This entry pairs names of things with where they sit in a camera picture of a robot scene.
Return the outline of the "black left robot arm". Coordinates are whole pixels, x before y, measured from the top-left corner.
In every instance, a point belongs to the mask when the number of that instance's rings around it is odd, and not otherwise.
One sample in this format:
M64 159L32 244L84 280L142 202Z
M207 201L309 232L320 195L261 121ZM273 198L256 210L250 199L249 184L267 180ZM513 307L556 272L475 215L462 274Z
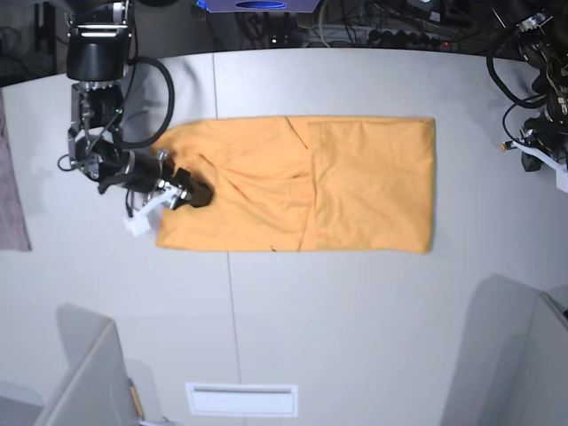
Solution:
M518 134L507 127L509 112L501 125L509 139L504 151L518 149L526 172L551 169L567 171L567 3L565 1L492 1L492 11L503 26L485 56L489 76L511 102L539 115L525 121ZM496 72L494 60L507 45L514 44L520 57L539 74L532 95L521 99Z

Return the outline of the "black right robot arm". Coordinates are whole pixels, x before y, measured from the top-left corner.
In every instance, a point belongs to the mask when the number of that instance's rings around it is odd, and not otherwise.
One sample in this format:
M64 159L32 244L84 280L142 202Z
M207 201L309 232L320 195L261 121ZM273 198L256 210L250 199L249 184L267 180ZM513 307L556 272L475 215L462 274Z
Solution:
M166 151L147 154L170 126L175 89L170 71L158 60L132 55L136 35L132 1L58 1L67 14L67 77L71 89L71 123L67 131L69 169L97 183L99 193L121 186L143 194L148 201L161 196L162 205L176 210L203 208L213 199L212 189L183 168L175 167ZM162 125L139 142L124 139L122 118L129 91L122 79L139 65L156 68L168 90Z

